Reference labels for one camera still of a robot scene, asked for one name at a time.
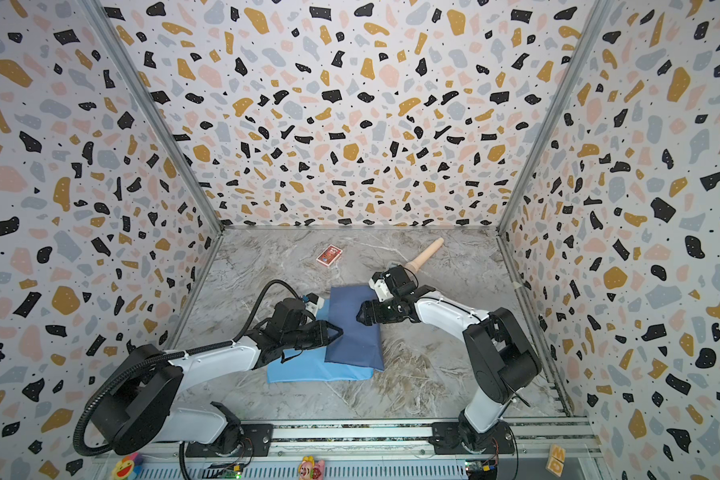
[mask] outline gray marble surface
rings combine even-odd
[[[376,271],[416,257],[438,237],[443,247],[418,274],[447,297],[509,309],[523,325],[518,299],[493,232],[488,230],[228,230],[176,348],[232,338],[271,279],[299,294],[328,296],[331,286],[367,283]],[[326,268],[315,261],[333,244],[344,250]],[[255,321],[287,296],[273,286]],[[184,392],[188,402],[218,401],[245,419],[456,417],[478,388],[464,344],[423,323],[382,325],[384,372],[365,381],[267,383],[266,367],[221,376]],[[564,416],[543,375],[522,391],[506,416]]]

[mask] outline colorful toy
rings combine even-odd
[[[322,480],[322,473],[326,470],[326,461],[315,463],[314,457],[304,457],[298,466],[298,480]]]
[[[138,453],[123,457],[112,470],[112,480],[136,480],[141,473],[144,458]]]

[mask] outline terrazzo patterned wall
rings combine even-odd
[[[614,3],[508,239],[614,477],[720,480],[720,1]]]
[[[0,478],[83,477],[77,417],[177,326],[206,223],[77,4],[0,2]]]
[[[224,224],[490,225],[584,0],[107,0]]]

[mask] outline wooden rolling pin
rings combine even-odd
[[[434,255],[434,252],[438,251],[443,245],[443,237],[438,238],[430,246],[428,246],[423,252],[421,252],[416,258],[405,264],[405,268],[416,274],[424,262],[429,260],[429,257]]]

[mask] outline folded cloth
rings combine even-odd
[[[376,293],[368,285],[331,288],[328,321],[344,329],[344,335],[328,345],[326,362],[370,366],[384,371],[381,328],[378,324],[365,326],[357,321],[362,303],[376,298]]]
[[[328,319],[330,300],[315,314],[316,320]],[[286,350],[286,358],[298,355],[285,363],[275,360],[267,366],[266,379],[275,382],[333,382],[335,380],[367,380],[373,376],[373,369],[363,366],[326,363],[326,348]]]

